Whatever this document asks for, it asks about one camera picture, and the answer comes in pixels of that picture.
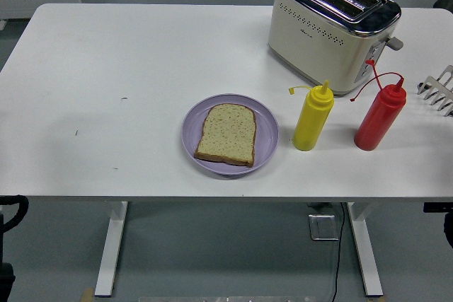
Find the white table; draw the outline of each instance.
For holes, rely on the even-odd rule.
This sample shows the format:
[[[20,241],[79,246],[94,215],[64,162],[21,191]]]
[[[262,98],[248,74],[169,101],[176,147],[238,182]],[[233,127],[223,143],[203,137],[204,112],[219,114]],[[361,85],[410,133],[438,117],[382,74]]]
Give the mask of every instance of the white table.
[[[48,4],[0,74],[1,194],[107,201],[110,225],[95,295],[111,294],[127,201],[152,197],[349,203],[366,294],[382,295],[365,217],[383,201],[452,201],[453,120],[416,95],[453,63],[453,16],[405,8],[380,73],[406,77],[408,102],[375,151],[355,130],[377,93],[337,98],[315,149],[291,138],[305,83],[267,46],[272,6]],[[391,76],[383,83],[394,82]],[[262,168],[215,175],[183,150],[181,125],[220,93],[259,100],[280,140]]]

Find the bread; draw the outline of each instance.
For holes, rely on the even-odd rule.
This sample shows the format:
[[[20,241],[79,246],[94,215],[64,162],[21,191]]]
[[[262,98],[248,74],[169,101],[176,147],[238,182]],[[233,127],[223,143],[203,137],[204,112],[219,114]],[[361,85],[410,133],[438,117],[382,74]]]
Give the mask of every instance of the bread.
[[[239,104],[215,105],[203,122],[194,157],[251,168],[255,161],[255,137],[254,111]]]

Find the table leg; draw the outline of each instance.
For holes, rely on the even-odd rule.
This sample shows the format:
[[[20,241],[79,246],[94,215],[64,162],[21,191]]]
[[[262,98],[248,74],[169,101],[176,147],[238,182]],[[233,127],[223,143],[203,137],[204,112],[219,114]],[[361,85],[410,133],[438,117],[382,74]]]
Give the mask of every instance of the table leg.
[[[126,219],[127,202],[105,202],[104,208],[110,217],[110,223],[105,237],[104,252],[94,296],[110,297],[112,296],[113,282],[115,281],[122,230]]]
[[[367,296],[383,296],[381,281],[369,239],[366,217],[379,203],[348,203],[349,217],[354,233],[355,246],[362,270],[363,285]]]

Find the toaster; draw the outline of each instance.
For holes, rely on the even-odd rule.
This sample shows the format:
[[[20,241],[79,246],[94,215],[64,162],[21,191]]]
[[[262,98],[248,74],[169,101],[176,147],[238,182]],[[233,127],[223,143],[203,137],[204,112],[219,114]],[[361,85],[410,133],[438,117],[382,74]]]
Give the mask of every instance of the toaster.
[[[366,60],[403,47],[391,37],[400,17],[392,0],[275,0],[268,43],[304,77],[345,95],[372,74]]]

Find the mustard bottle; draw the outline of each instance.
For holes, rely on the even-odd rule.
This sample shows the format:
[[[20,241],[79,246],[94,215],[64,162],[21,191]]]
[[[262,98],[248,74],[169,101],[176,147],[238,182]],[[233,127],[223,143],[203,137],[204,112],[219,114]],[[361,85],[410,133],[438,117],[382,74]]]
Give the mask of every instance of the mustard bottle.
[[[295,86],[289,89],[289,93],[294,94],[295,88],[308,88],[310,92],[306,95],[292,143],[299,150],[309,151],[316,145],[333,107],[333,92],[328,87],[328,81],[314,88]]]

